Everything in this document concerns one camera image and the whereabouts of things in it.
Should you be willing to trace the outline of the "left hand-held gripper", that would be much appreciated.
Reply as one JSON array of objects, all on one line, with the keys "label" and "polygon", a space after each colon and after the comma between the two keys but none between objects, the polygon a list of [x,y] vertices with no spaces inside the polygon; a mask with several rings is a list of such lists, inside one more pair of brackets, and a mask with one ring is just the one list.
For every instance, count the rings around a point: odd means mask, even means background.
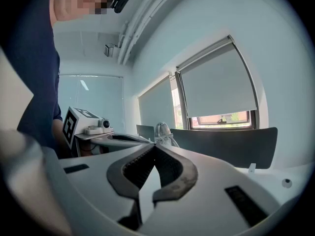
[{"label": "left hand-held gripper", "polygon": [[[63,136],[73,156],[98,155],[111,153],[139,145],[152,144],[148,139],[130,134],[113,133],[114,128],[108,119],[101,118],[92,112],[75,107],[69,107],[63,122]],[[99,142],[96,146],[81,147],[80,141],[88,141],[105,134],[109,140]]]}]

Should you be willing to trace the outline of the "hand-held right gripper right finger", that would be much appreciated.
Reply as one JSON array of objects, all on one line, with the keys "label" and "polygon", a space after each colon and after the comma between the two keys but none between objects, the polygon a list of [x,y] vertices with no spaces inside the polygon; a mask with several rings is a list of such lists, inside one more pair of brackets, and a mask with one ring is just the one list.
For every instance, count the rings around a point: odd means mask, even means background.
[{"label": "hand-held right gripper right finger", "polygon": [[267,216],[280,203],[264,187],[231,164],[178,147],[166,149],[189,159],[197,168],[195,186],[181,199],[158,202],[142,225],[146,236],[259,236],[263,223],[251,227],[237,208],[243,195],[229,196],[226,189],[239,187]]}]

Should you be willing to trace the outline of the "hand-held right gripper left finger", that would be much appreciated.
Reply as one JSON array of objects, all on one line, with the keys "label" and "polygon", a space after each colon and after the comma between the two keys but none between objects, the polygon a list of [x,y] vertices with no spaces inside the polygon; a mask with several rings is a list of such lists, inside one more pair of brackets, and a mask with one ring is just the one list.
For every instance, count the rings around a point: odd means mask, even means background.
[{"label": "hand-held right gripper left finger", "polygon": [[153,144],[113,153],[59,160],[45,151],[45,166],[73,236],[156,236],[156,225],[141,223],[138,193],[118,194],[133,187],[122,168]]}]

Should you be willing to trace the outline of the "silver gooseneck desk lamp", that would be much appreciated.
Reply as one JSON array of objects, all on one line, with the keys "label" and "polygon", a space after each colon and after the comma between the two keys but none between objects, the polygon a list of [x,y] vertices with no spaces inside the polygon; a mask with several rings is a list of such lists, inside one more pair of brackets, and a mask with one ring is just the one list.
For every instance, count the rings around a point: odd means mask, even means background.
[{"label": "silver gooseneck desk lamp", "polygon": [[155,128],[155,143],[170,145],[179,148],[168,125],[165,122],[159,122]]}]

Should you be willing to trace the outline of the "person's left forearm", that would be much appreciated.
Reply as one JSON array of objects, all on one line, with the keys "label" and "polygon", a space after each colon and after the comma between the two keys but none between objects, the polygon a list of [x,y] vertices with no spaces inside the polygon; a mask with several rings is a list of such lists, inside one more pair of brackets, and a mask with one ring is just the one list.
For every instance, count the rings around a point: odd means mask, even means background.
[{"label": "person's left forearm", "polygon": [[52,121],[52,133],[58,146],[60,158],[66,158],[68,146],[63,137],[63,122],[61,120],[54,119]]}]

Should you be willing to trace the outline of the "short dark grey divider panel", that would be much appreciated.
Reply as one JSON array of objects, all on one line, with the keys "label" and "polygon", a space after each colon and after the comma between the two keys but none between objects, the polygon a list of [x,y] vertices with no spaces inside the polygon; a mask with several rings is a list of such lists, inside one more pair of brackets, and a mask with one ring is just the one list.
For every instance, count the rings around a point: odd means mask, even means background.
[{"label": "short dark grey divider panel", "polygon": [[155,141],[155,130],[153,126],[136,125],[137,134],[151,142]]}]

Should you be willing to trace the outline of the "grey roller blind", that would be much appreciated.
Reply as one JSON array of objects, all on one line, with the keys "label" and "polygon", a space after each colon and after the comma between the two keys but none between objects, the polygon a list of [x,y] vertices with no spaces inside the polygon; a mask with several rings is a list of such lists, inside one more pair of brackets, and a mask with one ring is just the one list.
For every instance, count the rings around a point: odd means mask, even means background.
[{"label": "grey roller blind", "polygon": [[189,118],[257,110],[251,76],[230,35],[184,61],[177,70]]},{"label": "grey roller blind", "polygon": [[165,122],[175,128],[175,115],[169,76],[138,98],[141,125],[152,126]]}]

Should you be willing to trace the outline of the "long dark grey divider panel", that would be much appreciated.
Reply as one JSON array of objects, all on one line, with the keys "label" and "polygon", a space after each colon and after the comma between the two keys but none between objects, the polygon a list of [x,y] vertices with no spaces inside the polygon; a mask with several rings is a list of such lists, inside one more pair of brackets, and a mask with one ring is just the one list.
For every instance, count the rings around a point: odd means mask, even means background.
[{"label": "long dark grey divider panel", "polygon": [[234,167],[268,169],[273,161],[278,129],[197,131],[171,129],[180,148],[224,160]]}]

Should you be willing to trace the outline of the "dark framed window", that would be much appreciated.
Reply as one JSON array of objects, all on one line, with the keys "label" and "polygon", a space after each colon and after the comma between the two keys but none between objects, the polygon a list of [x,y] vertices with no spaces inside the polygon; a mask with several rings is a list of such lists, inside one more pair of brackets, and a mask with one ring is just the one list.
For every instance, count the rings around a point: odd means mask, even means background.
[{"label": "dark framed window", "polygon": [[249,110],[230,114],[188,117],[184,88],[179,75],[170,76],[176,129],[190,130],[250,130],[259,128],[259,112]]}]

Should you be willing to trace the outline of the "white conduit pipes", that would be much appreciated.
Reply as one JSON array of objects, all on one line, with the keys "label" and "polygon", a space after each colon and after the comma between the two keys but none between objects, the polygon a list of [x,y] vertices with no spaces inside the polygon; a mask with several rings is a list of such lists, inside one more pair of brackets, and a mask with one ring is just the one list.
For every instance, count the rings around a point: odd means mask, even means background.
[{"label": "white conduit pipes", "polygon": [[122,40],[119,41],[120,51],[118,64],[125,65],[129,59],[133,46],[137,43],[147,24],[168,0],[142,0],[131,21],[121,33]]}]

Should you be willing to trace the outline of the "person's navy shirt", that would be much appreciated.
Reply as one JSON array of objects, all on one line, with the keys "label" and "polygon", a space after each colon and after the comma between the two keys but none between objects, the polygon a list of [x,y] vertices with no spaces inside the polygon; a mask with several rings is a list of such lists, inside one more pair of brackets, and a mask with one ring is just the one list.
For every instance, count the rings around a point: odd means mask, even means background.
[{"label": "person's navy shirt", "polygon": [[0,46],[12,67],[33,93],[18,131],[35,138],[63,157],[53,136],[53,120],[61,119],[58,104],[60,57],[55,48],[49,0],[11,0],[0,23]]}]

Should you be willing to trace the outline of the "white wall-mounted device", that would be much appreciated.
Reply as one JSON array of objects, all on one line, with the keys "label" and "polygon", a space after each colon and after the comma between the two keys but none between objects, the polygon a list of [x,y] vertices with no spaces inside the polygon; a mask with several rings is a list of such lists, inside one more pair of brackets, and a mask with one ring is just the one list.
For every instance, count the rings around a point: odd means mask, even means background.
[{"label": "white wall-mounted device", "polygon": [[114,48],[115,48],[115,44],[113,44],[113,43],[105,44],[103,53],[107,57],[112,57],[113,56],[113,52],[114,52]]}]

